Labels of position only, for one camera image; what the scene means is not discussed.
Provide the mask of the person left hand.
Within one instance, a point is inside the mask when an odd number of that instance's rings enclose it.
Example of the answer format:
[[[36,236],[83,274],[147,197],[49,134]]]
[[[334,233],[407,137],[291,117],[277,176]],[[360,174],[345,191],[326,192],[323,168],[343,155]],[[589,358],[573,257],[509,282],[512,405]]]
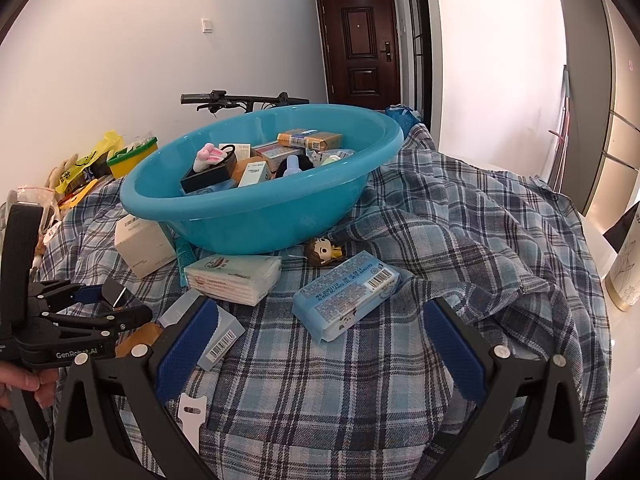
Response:
[[[42,408],[50,408],[54,402],[58,370],[37,370],[29,372],[8,362],[0,363],[1,407],[9,410],[11,400],[9,391],[24,390],[32,392]]]

